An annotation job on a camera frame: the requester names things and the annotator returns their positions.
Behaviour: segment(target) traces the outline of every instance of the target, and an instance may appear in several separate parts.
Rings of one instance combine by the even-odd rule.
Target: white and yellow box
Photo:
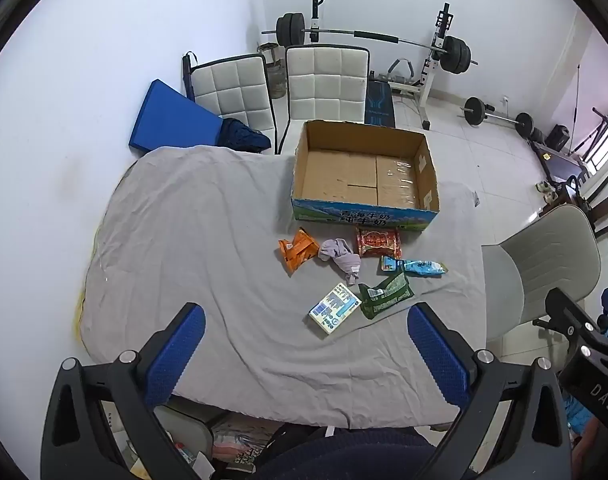
[[[346,285],[338,283],[322,301],[308,313],[327,334],[335,330],[349,314],[360,306],[361,301]]]

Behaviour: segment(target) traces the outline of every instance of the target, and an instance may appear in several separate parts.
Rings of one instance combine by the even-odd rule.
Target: barbell
[[[492,117],[507,121],[508,123],[513,123],[517,132],[524,139],[530,140],[533,135],[533,118],[526,112],[518,114],[514,120],[500,115],[494,115],[489,112],[495,112],[495,107],[484,104],[484,101],[478,97],[469,97],[464,106],[461,107],[461,110],[464,112],[466,122],[471,126],[479,126],[485,119]]]
[[[366,32],[364,30],[340,30],[336,28],[305,28],[304,14],[301,12],[287,12],[277,19],[275,30],[263,30],[262,34],[275,34],[277,43],[281,46],[293,46],[304,44],[306,33],[326,32],[329,34],[349,34],[354,38],[367,38],[368,40],[388,41],[389,43],[406,43],[422,46],[434,52],[440,53],[440,66],[453,74],[466,72],[471,64],[478,64],[470,58],[470,48],[459,38],[447,36],[444,38],[442,47],[418,43],[417,41],[404,40],[397,36]]]

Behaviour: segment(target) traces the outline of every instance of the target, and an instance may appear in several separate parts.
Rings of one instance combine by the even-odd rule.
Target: light blue tube package
[[[384,272],[395,272],[398,267],[402,267],[404,272],[412,272],[418,276],[441,276],[446,274],[449,269],[439,262],[429,262],[427,260],[396,260],[390,256],[382,256],[382,270]]]

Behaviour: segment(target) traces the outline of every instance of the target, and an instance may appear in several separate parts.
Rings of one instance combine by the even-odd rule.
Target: shoe
[[[555,191],[553,191],[551,193],[546,193],[544,195],[544,202],[546,202],[547,204],[552,204],[557,199],[558,199],[558,194]]]
[[[548,183],[546,180],[542,180],[535,185],[535,189],[537,189],[540,193],[553,193],[555,189]]]

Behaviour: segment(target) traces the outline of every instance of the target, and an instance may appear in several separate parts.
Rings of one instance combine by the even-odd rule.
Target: open cardboard box
[[[302,126],[290,200],[297,220],[418,231],[440,211],[423,134],[331,121]]]

